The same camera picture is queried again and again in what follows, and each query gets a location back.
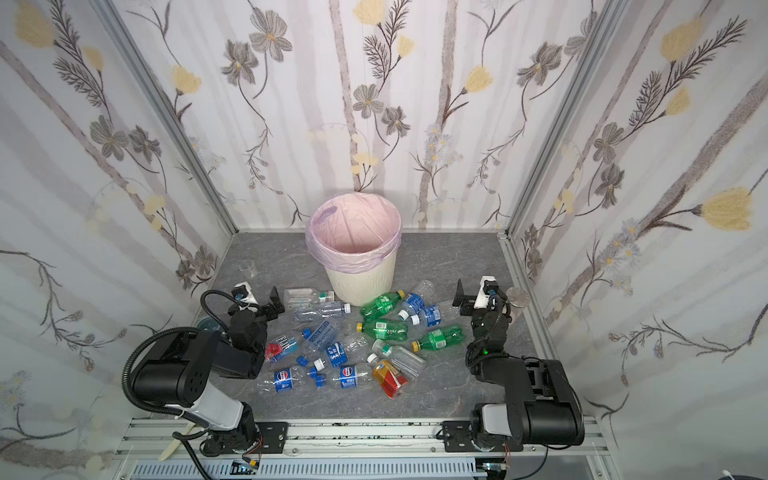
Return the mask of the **clear bottle green white cap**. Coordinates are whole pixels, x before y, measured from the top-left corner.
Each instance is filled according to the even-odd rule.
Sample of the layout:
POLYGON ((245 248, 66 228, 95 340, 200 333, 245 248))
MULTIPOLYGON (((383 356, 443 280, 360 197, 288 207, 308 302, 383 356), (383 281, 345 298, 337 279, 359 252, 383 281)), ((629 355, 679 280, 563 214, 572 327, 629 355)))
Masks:
POLYGON ((287 288, 284 291, 284 304, 289 309, 308 308, 311 305, 333 302, 333 290, 317 290, 315 288, 287 288))

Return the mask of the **clear bottle blue label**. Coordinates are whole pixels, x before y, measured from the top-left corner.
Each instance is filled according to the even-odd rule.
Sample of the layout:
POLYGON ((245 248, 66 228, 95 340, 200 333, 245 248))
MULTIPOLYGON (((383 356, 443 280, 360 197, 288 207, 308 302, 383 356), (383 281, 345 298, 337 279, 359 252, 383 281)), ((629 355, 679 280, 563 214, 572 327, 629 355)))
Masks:
POLYGON ((439 305, 431 305, 421 309, 417 314, 411 315, 410 320, 414 326, 424 326, 432 328, 440 325, 443 321, 443 313, 439 305))
POLYGON ((435 285, 430 280, 420 281, 403 299, 398 317, 401 320, 410 320, 413 316, 434 304, 435 285))

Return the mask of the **tall clear blue print bottle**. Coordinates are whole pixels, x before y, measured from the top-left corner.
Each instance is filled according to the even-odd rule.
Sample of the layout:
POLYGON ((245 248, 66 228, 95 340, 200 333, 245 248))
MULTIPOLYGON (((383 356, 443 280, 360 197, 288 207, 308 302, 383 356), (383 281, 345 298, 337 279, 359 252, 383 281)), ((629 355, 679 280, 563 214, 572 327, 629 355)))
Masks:
POLYGON ((328 320, 324 320, 320 325, 302 330, 302 352, 305 354, 321 352, 332 345, 339 336, 340 328, 328 320))

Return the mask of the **blue label bottle white cap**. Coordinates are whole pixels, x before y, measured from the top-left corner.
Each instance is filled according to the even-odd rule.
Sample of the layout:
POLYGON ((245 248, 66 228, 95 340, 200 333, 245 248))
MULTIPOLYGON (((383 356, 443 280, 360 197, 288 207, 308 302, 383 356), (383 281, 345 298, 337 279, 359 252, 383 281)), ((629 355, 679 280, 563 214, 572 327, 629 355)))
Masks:
POLYGON ((354 333, 328 344, 319 353, 330 367, 340 368, 364 361, 372 350, 371 345, 368 337, 354 333))

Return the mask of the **red yellow drink bottle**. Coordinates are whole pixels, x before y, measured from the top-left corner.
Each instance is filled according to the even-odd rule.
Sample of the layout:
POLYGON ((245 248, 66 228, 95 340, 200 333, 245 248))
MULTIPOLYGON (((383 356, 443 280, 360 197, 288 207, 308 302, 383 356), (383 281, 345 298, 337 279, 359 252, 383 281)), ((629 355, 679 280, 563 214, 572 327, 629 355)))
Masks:
POLYGON ((402 393, 408 379, 399 369, 388 360, 380 359, 374 353, 371 353, 366 361, 372 370, 373 378, 389 398, 395 398, 402 393))

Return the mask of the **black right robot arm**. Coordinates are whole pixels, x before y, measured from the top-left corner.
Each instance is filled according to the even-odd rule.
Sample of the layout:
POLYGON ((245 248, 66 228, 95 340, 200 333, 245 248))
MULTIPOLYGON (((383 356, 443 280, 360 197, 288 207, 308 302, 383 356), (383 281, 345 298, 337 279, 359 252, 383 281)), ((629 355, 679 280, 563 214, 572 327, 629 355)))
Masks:
POLYGON ((504 290, 493 276, 482 277, 473 295, 457 282, 452 305, 470 319, 473 336, 465 366, 477 381, 501 387, 504 398, 476 404, 467 425, 446 422, 447 449, 520 452, 526 445, 568 449, 583 443, 583 411, 562 363, 505 350, 509 327, 530 303, 524 289, 504 290))

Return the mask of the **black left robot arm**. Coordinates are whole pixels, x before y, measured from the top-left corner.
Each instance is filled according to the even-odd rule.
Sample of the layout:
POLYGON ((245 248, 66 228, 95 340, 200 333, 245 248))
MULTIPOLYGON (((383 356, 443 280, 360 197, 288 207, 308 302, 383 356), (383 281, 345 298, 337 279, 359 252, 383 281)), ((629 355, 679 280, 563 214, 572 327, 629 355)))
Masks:
POLYGON ((174 433, 193 460, 224 454, 280 454, 287 425, 258 422, 253 409, 218 387, 210 377, 254 380, 267 360, 268 325, 285 311, 277 289, 259 303, 247 283, 231 292, 210 289, 200 296, 214 329, 173 327, 159 331, 129 355, 121 386, 135 407, 182 418, 198 433, 174 433))

